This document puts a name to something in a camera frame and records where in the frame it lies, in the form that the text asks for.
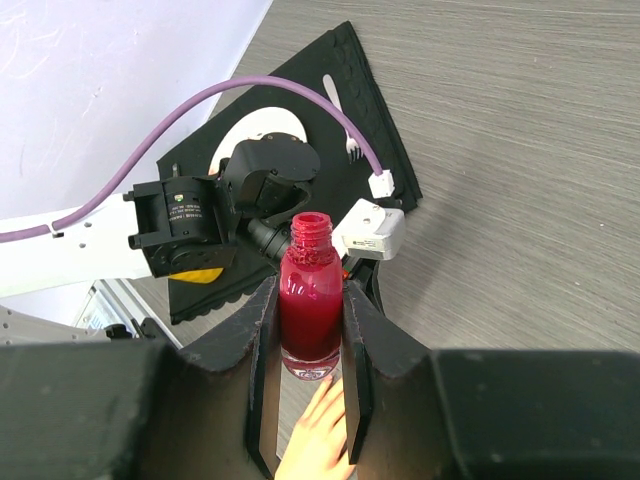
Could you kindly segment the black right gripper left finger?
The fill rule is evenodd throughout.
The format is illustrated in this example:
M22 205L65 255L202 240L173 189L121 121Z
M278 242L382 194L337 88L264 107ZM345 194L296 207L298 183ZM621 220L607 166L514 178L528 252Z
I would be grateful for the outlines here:
M5 479L270 479L280 387L277 286L267 278L182 349L103 334L21 339L1 316Z

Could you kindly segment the red nail polish bottle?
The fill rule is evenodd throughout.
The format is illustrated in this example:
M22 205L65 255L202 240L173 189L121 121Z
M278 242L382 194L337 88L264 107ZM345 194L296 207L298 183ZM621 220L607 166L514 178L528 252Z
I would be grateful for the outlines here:
M325 213L293 218L291 244L280 264L278 312L286 369L304 381L329 375L340 356L343 267Z

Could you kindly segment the mannequin hand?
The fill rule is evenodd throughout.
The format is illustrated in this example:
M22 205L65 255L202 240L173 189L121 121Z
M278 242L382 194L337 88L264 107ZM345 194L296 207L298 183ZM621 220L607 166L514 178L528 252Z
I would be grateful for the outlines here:
M343 379L328 376L296 422L275 479L348 479L355 466L346 441Z

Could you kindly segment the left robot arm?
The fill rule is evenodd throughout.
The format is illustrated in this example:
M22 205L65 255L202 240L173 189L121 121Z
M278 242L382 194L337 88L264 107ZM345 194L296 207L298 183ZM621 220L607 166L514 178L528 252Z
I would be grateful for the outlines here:
M341 220L370 195L364 164L329 159L284 133L241 141L212 176L174 175L106 199L68 227L1 247L5 297L98 279L218 269L210 287L173 291L175 321L253 292L280 265L292 217Z

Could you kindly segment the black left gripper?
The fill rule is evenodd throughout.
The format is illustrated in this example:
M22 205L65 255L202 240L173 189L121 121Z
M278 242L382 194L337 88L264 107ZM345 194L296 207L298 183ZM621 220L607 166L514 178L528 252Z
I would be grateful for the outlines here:
M380 261L346 256L342 265L344 279L358 283L374 307L385 314L378 281Z

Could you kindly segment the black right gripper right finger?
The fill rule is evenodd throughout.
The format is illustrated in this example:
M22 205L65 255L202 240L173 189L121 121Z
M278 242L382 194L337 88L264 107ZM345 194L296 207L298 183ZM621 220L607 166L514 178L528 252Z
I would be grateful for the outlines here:
M639 357L438 349L344 290L349 460L362 479L635 479Z

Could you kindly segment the yellow cup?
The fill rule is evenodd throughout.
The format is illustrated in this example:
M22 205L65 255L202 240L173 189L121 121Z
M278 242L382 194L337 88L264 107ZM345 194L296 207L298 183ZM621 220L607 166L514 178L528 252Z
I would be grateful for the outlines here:
M209 284L216 281L223 272L223 268L201 269L171 274L169 278L186 283Z

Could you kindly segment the black scalloped placemat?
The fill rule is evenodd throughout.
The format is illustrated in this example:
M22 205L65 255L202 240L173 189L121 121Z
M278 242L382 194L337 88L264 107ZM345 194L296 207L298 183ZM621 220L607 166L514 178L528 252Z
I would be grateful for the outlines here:
M393 174L394 205L404 212L416 209L422 197L417 177L350 22L327 31L273 73L318 93L324 91L323 76L330 75L343 112L364 135L383 168ZM321 169L314 181L309 210L325 212L333 222L339 222L356 200L370 198L368 179L372 170L365 158L349 160L342 126L310 101L273 87L248 90L170 150L157 162L160 177L170 177L174 165L186 176L206 174L216 148L231 127L245 115L271 106L285 108L300 119L308 143L320 157ZM170 320L178 325L219 309L253 293L274 272L254 248L242 242L233 266L216 281L169 281Z

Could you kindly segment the pink and cream plate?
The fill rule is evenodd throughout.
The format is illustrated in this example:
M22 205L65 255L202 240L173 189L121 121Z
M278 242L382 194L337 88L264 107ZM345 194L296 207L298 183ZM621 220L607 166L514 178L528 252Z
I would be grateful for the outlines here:
M261 140L271 133L284 133L306 142L307 135L300 119L281 107L255 110L236 122L223 137L209 164L209 175L216 175L221 161L229 158L236 145L244 140Z

